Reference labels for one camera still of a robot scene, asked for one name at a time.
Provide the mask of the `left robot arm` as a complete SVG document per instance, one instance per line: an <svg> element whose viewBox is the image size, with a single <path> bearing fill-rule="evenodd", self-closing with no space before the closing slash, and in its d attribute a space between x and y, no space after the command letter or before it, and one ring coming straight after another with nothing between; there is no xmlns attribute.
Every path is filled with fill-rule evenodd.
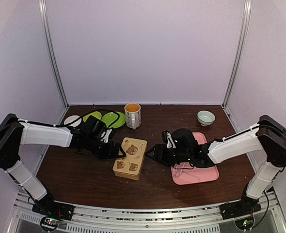
<svg viewBox="0 0 286 233"><path fill-rule="evenodd" d="M0 124L0 168L38 203L46 215L52 216L58 210L53 195L23 162L20 153L38 146L55 146L87 150L98 159L124 158L126 153L120 143L112 141L113 134L113 129L93 116L74 126L73 122L53 125L8 114Z"/></svg>

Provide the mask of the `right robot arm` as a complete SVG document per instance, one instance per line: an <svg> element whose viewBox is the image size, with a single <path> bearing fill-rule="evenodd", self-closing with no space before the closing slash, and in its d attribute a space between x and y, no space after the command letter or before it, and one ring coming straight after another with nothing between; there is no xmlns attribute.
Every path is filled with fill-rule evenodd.
<svg viewBox="0 0 286 233"><path fill-rule="evenodd" d="M181 128L162 132L161 144L145 155L164 166L189 163L195 168L209 168L242 154L264 151L263 161L254 177L245 186L236 209L247 214L277 174L286 167L286 128L268 115L249 128L222 139L199 144L190 130Z"/></svg>

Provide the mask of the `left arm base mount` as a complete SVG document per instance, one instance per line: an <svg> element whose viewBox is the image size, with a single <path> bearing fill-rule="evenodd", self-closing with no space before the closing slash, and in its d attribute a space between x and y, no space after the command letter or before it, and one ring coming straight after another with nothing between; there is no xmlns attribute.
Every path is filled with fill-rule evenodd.
<svg viewBox="0 0 286 233"><path fill-rule="evenodd" d="M43 215L40 219L40 227L44 232L52 232L56 230L60 223L64 220L71 220L74 213L74 206L60 202L54 202L52 209L48 210L40 206L40 204L33 204L32 211Z"/></svg>

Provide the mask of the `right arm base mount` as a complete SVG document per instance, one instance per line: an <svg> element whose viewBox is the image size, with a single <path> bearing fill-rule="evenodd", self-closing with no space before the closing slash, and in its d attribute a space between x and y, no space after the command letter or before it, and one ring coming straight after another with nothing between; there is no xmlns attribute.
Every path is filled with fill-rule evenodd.
<svg viewBox="0 0 286 233"><path fill-rule="evenodd" d="M219 206L223 220L233 219L235 226L242 231L249 231L255 224L254 213L260 211L258 202L226 202Z"/></svg>

